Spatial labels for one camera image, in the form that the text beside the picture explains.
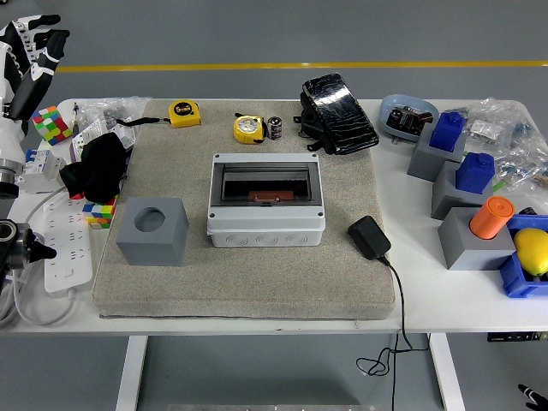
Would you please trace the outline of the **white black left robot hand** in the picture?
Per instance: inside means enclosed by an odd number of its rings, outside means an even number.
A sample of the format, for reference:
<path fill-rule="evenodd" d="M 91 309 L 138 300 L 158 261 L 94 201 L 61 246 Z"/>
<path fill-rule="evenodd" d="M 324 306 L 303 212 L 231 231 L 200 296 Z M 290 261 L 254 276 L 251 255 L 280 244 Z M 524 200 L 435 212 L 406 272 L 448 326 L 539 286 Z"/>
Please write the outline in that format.
<path fill-rule="evenodd" d="M 28 121 L 47 93 L 70 31 L 61 16 L 31 15 L 1 28 L 1 158 L 21 163 Z"/>

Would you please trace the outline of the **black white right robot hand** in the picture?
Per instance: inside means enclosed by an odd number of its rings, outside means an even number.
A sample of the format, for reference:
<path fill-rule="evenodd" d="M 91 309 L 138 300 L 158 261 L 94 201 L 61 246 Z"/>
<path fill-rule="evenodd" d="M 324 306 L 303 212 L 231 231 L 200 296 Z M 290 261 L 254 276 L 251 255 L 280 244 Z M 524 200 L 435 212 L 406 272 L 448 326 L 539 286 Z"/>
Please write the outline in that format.
<path fill-rule="evenodd" d="M 518 390 L 527 398 L 526 407 L 533 411 L 547 411 L 548 400 L 537 391 L 524 384 L 517 385 Z"/>

